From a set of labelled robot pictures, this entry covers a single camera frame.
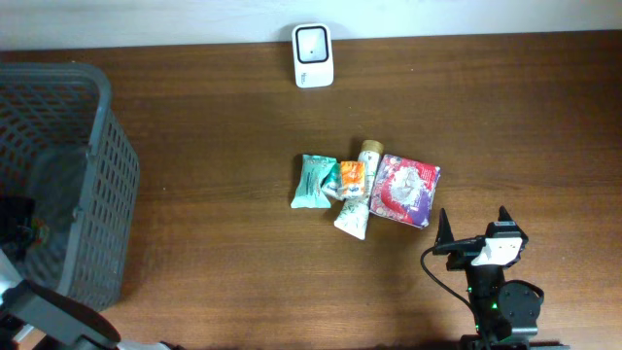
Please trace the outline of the white tube with cork cap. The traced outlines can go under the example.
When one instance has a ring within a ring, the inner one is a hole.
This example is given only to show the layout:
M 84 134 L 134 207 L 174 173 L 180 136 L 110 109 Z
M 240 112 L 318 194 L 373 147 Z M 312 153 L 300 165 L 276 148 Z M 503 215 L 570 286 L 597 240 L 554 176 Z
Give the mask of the white tube with cork cap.
M 365 240 L 371 191 L 383 151 L 384 145 L 382 143 L 375 140 L 363 141 L 358 157 L 358 161 L 364 164 L 365 170 L 362 195 L 346 199 L 341 212 L 333 223 L 336 228 L 359 240 Z

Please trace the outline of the teal wipes packet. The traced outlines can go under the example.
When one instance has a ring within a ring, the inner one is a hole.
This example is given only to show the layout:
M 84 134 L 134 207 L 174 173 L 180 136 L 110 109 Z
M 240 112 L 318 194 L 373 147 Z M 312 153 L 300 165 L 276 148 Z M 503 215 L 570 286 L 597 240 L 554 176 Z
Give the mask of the teal wipes packet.
M 323 193 L 322 185 L 335 165 L 334 157 L 303 155 L 300 181 L 291 207 L 329 209 L 331 203 Z

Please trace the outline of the small teal gum pack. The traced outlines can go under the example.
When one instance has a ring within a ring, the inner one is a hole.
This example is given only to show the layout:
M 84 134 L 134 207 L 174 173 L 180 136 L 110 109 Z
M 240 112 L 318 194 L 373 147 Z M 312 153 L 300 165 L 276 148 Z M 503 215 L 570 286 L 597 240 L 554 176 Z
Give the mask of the small teal gum pack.
M 340 194 L 341 188 L 341 172 L 340 172 L 340 164 L 337 162 L 333 165 L 328 173 L 328 176 L 324 180 L 322 184 L 322 192 L 327 197 L 342 200 L 342 196 Z

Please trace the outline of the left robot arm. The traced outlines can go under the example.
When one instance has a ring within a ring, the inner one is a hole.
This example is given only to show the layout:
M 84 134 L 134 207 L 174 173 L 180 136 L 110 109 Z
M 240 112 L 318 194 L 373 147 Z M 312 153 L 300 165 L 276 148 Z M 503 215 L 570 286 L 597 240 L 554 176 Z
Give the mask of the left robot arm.
M 35 201 L 21 196 L 1 198 L 1 244 L 17 245 L 21 257 L 41 231 L 33 223 Z M 1 256 L 1 347 L 18 349 L 17 335 L 27 326 L 44 334 L 37 349 L 171 350 L 166 342 L 123 340 L 95 310 L 69 297 L 21 278 L 6 255 Z

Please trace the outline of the green bottle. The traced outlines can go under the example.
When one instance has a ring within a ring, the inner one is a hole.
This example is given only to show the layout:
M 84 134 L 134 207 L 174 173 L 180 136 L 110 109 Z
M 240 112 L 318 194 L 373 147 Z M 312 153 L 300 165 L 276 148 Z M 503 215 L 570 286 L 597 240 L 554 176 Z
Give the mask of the green bottle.
M 48 241 L 50 236 L 50 227 L 44 220 L 38 218 L 33 219 L 31 229 L 34 234 L 34 245 L 42 245 Z

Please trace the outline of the orange snack packet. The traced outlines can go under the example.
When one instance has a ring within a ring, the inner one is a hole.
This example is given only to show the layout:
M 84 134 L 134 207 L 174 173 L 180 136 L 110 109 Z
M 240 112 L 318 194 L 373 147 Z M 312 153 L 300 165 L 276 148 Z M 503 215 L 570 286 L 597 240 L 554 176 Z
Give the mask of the orange snack packet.
M 353 160 L 341 161 L 340 179 L 339 193 L 344 199 L 362 196 L 365 190 L 365 163 Z

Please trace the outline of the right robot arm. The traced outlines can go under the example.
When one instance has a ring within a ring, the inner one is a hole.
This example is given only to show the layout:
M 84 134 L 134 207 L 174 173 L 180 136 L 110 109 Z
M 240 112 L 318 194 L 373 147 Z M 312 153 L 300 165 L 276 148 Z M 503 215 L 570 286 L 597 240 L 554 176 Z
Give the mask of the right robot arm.
M 504 207 L 498 218 L 487 225 L 482 235 L 454 238 L 445 210 L 439 214 L 436 239 L 424 251 L 420 263 L 429 254 L 445 256 L 446 269 L 466 274 L 468 297 L 462 297 L 432 273 L 432 281 L 466 305 L 473 316 L 476 333 L 464 335 L 459 349 L 566 349 L 560 342 L 534 342 L 537 319 L 544 302 L 544 291 L 524 280 L 507 280 L 504 272 L 518 263 L 529 242 Z

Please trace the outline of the red purple tissue pack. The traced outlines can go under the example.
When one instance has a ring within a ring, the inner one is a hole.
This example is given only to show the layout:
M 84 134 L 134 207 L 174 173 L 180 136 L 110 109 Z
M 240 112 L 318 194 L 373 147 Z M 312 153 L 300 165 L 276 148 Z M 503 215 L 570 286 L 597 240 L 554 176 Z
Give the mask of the red purple tissue pack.
M 440 175 L 439 166 L 384 155 L 373 184 L 370 212 L 415 228 L 427 227 Z

